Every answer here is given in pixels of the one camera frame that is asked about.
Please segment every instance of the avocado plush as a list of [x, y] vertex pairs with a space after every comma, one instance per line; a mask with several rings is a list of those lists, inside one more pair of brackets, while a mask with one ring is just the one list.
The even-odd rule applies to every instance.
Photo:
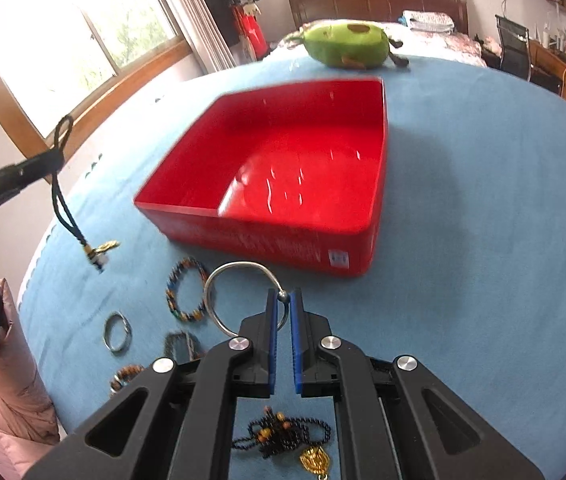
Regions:
[[392, 41], [373, 23], [321, 20], [289, 34], [283, 41], [290, 45], [304, 44], [311, 57], [335, 68], [376, 68], [388, 57], [400, 67], [409, 63], [390, 51], [390, 44], [399, 48], [402, 43]]

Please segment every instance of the red plastic bin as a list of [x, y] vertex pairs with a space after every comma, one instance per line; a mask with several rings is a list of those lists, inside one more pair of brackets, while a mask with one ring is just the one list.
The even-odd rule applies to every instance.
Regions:
[[134, 204], [173, 240], [362, 274], [387, 160], [383, 81], [315, 80], [223, 95]]

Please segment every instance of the blue table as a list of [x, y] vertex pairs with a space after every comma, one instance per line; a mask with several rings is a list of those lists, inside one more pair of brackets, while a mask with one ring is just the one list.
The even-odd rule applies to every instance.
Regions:
[[[344, 280], [271, 268], [286, 288], [302, 288], [308, 310], [329, 317], [334, 333], [367, 354], [417, 356], [549, 480], [559, 479], [566, 473], [566, 102], [512, 76], [444, 60], [415, 57], [408, 71], [373, 74], [385, 80], [391, 138], [371, 269]], [[172, 244], [132, 205], [169, 147], [221, 92], [354, 76], [306, 58], [182, 84], [139, 110], [128, 126], [133, 141], [106, 152], [76, 186], [69, 203], [88, 239], [122, 245], [98, 274], [76, 241], [53, 229], [20, 310], [68, 431], [108, 399], [115, 370], [161, 354], [168, 330], [191, 330], [206, 348], [225, 339], [211, 322], [176, 322], [165, 280], [188, 254], [210, 269], [236, 257]], [[200, 299], [197, 280], [183, 284], [184, 308]], [[225, 273], [218, 314], [237, 330], [240, 319], [263, 309], [267, 288], [259, 274]], [[118, 358], [101, 341], [113, 310], [134, 333]], [[294, 394], [288, 330], [279, 333], [276, 395], [239, 401], [237, 436], [265, 404], [333, 424], [329, 399]], [[339, 479], [335, 442], [327, 452], [330, 477]], [[264, 461], [234, 452], [232, 479], [270, 477], [309, 478], [296, 456]]]

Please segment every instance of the metal ring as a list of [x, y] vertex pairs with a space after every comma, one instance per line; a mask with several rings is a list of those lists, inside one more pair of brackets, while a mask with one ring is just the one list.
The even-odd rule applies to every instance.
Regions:
[[[119, 346], [113, 347], [109, 342], [109, 339], [111, 336], [112, 327], [114, 327], [114, 322], [117, 319], [120, 319], [123, 322], [123, 328], [125, 329], [125, 340]], [[132, 327], [130, 326], [127, 318], [125, 318], [125, 316], [123, 316], [123, 314], [121, 314], [120, 312], [112, 312], [108, 316], [108, 319], [105, 320], [105, 326], [103, 327], [103, 343], [105, 343], [105, 346], [110, 352], [112, 352], [112, 354], [119, 354], [129, 346], [131, 340]]]
[[225, 335], [229, 337], [238, 336], [236, 332], [232, 332], [219, 319], [217, 313], [214, 310], [214, 307], [212, 306], [212, 302], [210, 298], [210, 293], [212, 291], [212, 282], [214, 281], [214, 279], [222, 272], [225, 272], [226, 270], [229, 269], [234, 269], [236, 267], [252, 267], [254, 269], [260, 270], [263, 274], [265, 274], [269, 278], [269, 280], [279, 290], [279, 301], [282, 301], [285, 307], [285, 310], [283, 312], [283, 318], [281, 319], [281, 321], [279, 321], [279, 325], [277, 326], [277, 330], [281, 330], [285, 325], [285, 322], [287, 321], [287, 316], [289, 315], [289, 301], [287, 300], [289, 298], [289, 295], [285, 290], [283, 290], [283, 287], [281, 287], [279, 280], [277, 280], [277, 277], [272, 273], [272, 271], [269, 270], [267, 267], [262, 266], [261, 264], [258, 264], [256, 262], [231, 262], [229, 264], [224, 264], [218, 267], [218, 269], [216, 269], [214, 272], [212, 272], [209, 275], [207, 282], [205, 282], [205, 285], [203, 286], [203, 301], [205, 301], [205, 308], [207, 308], [207, 313], [209, 314], [209, 317], [212, 318], [212, 320], [217, 324], [218, 328], [220, 328]]

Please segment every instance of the curtain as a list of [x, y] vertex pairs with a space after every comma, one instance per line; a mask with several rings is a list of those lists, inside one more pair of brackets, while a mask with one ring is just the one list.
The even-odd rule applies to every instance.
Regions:
[[181, 32], [207, 73], [236, 66], [204, 0], [168, 0]]

